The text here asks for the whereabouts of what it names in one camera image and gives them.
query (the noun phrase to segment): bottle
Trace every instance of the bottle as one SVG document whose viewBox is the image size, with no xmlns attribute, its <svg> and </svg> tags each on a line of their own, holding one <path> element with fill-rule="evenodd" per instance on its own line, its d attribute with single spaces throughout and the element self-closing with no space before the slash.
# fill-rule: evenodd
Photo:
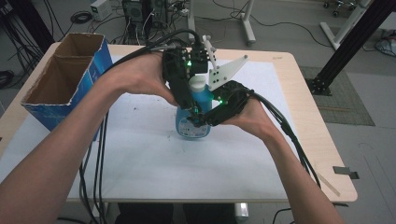
<svg viewBox="0 0 396 224">
<path fill-rule="evenodd" d="M 201 107 L 202 111 L 206 113 L 212 109 L 213 94 L 209 91 L 206 85 L 205 76 L 194 76 L 189 81 L 192 98 Z M 187 120 L 190 116 L 188 110 L 182 110 L 180 106 L 176 113 L 176 130 L 178 134 L 188 138 L 205 137 L 210 132 L 209 125 L 203 125 L 199 128 L 194 127 L 191 121 Z"/>
</svg>

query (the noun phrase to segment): person's left hand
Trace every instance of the person's left hand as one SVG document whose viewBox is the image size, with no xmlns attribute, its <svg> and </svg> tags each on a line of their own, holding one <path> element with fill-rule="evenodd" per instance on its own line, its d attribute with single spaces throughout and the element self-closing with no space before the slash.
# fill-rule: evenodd
<svg viewBox="0 0 396 224">
<path fill-rule="evenodd" d="M 169 104 L 177 105 L 163 80 L 162 60 L 160 52 L 144 54 L 115 66 L 107 74 L 117 77 L 124 92 L 158 95 Z"/>
</svg>

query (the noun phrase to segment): forearm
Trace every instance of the forearm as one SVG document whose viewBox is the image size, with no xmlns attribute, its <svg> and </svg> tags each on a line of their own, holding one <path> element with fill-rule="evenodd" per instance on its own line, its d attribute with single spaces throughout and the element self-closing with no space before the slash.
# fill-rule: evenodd
<svg viewBox="0 0 396 224">
<path fill-rule="evenodd" d="M 343 223 L 332 203 L 292 153 L 283 135 L 275 127 L 264 132 L 261 139 L 274 159 L 296 223 Z"/>
<path fill-rule="evenodd" d="M 2 223 L 54 221 L 95 131 L 120 96 L 110 85 L 111 79 L 100 78 L 69 116 L 3 181 Z"/>
</svg>

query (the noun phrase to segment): hand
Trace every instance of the hand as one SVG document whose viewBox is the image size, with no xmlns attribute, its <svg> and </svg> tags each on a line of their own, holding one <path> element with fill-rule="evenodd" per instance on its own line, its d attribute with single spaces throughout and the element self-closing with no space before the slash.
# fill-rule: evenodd
<svg viewBox="0 0 396 224">
<path fill-rule="evenodd" d="M 270 133 L 279 133 L 279 130 L 270 120 L 262 104 L 250 97 L 242 112 L 227 119 L 222 124 L 235 125 L 247 133 L 251 133 L 264 140 Z"/>
<path fill-rule="evenodd" d="M 158 95 L 171 105 L 177 105 L 172 92 L 163 80 L 163 55 L 144 54 L 110 69 L 108 76 L 116 76 L 122 91 L 133 94 Z"/>
</svg>

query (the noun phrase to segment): open box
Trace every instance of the open box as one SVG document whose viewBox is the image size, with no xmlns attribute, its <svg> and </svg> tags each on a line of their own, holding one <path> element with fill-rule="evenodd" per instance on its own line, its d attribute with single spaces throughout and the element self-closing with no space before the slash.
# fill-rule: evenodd
<svg viewBox="0 0 396 224">
<path fill-rule="evenodd" d="M 111 64 L 103 35 L 69 34 L 47 61 L 21 104 L 51 131 Z"/>
</svg>

